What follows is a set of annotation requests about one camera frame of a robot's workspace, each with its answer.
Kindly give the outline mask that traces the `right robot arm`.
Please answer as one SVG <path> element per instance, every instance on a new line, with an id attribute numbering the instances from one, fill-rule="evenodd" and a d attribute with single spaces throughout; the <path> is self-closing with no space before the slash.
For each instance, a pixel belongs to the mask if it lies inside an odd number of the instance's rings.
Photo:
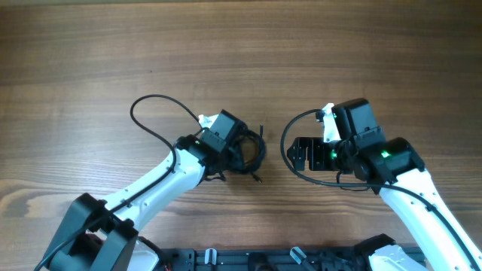
<path id="1" fill-rule="evenodd" d="M 279 143 L 288 169 L 312 184 L 380 196 L 435 270 L 479 270 L 481 252 L 441 198 L 421 156 L 401 137 L 388 140 L 365 98 L 308 111 L 321 137 Z"/>

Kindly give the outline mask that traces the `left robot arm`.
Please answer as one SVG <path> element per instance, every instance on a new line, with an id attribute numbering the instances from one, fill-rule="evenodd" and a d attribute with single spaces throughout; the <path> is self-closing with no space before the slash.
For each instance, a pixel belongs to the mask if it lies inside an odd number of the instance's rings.
<path id="1" fill-rule="evenodd" d="M 88 193 L 75 199 L 36 269 L 158 269 L 160 252 L 140 238 L 142 229 L 183 193 L 243 164 L 245 123 L 227 111 L 198 122 L 199 135 L 179 138 L 165 160 L 137 181 L 101 199 Z"/>

